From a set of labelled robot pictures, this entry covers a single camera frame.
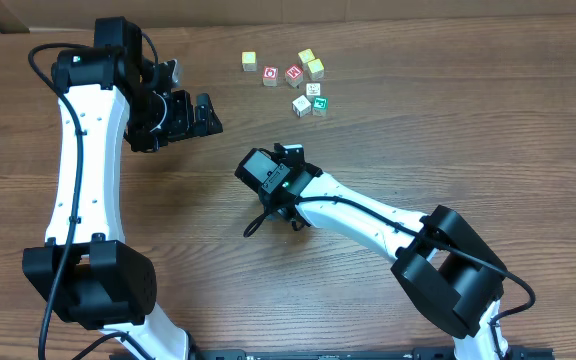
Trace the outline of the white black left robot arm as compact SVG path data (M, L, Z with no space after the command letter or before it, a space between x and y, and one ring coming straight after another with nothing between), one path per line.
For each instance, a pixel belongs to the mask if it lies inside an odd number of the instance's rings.
M99 331L134 359L196 359L192 337L158 305L152 261L126 242L121 153L154 153L223 126L207 94L181 88L178 61L144 55L150 45L123 17L98 19L92 45L58 45L42 75L61 114L56 201L44 243L24 251L22 270L45 300L45 320Z

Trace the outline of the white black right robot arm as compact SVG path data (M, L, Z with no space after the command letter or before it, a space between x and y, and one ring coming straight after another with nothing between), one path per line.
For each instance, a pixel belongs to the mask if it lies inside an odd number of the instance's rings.
M294 230L321 228L346 236L383 257L415 308L454 340L458 359L503 359L509 345L494 318L506 267L456 211L399 209L355 192L304 159L299 145L252 149L236 177L253 190L263 213Z

